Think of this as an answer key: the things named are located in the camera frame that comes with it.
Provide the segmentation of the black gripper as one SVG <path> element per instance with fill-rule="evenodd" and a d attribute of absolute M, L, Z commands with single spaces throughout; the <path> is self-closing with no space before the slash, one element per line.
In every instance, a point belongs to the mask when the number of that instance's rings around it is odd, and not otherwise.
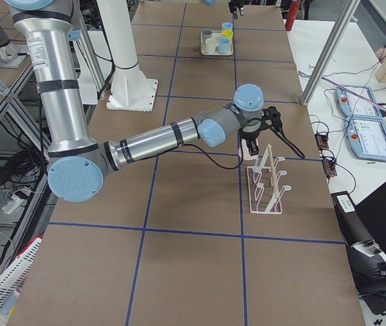
<path fill-rule="evenodd" d="M 261 119 L 251 119 L 247 125 L 240 131 L 240 137 L 247 139 L 247 148 L 251 156 L 258 155 L 257 138 L 263 130 Z"/>
<path fill-rule="evenodd" d="M 241 16 L 245 16 L 244 4 L 244 0 L 230 0 L 229 9 L 232 10 L 233 19 L 237 19 L 237 10 Z"/>

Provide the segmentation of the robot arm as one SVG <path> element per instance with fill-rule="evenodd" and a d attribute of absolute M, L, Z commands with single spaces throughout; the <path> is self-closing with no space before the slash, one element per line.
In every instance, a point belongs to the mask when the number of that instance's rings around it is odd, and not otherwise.
<path fill-rule="evenodd" d="M 216 3 L 215 0 L 201 0 L 201 3 L 211 6 Z M 234 20 L 237 20 L 239 16 L 245 15 L 244 6 L 246 2 L 244 0 L 229 0 L 228 1 L 229 12 L 231 13 Z"/>
<path fill-rule="evenodd" d="M 257 133 L 263 91 L 240 86 L 220 111 L 173 122 L 118 142 L 99 143 L 88 134 L 68 36 L 77 1 L 10 1 L 14 26 L 26 37 L 52 137 L 47 180 L 57 197 L 83 202 L 101 189 L 106 175 L 201 139 L 216 147 L 231 134 Z"/>

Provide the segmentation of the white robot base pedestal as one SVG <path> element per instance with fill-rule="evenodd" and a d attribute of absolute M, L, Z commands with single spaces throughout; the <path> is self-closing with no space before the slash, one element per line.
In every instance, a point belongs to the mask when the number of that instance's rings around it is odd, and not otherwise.
<path fill-rule="evenodd" d="M 127 2 L 100 0 L 97 4 L 115 64 L 107 108 L 151 111 L 158 81 L 140 70 Z"/>

